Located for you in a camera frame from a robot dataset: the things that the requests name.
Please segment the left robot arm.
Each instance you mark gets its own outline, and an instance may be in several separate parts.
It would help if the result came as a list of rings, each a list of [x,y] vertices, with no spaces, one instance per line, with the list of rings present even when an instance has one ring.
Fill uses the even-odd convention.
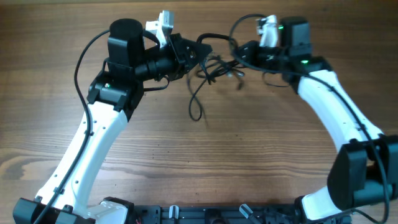
[[[84,115],[59,165],[33,200],[20,198],[16,223],[133,223],[134,204],[114,197],[88,206],[93,183],[113,142],[127,126],[148,80],[168,82],[188,74],[211,53],[208,44],[169,34],[161,22],[150,30],[134,19],[114,21],[108,57],[86,96]]]

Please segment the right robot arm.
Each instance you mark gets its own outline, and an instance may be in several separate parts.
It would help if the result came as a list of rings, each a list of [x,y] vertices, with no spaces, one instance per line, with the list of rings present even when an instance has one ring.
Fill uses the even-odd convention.
[[[337,156],[326,186],[295,201],[298,223],[337,220],[361,207],[384,204],[389,217],[397,198],[397,136],[387,136],[363,115],[344,91],[327,60],[312,54],[306,18],[278,19],[256,14],[258,41],[231,49],[242,65],[281,75],[315,112],[336,147]]]

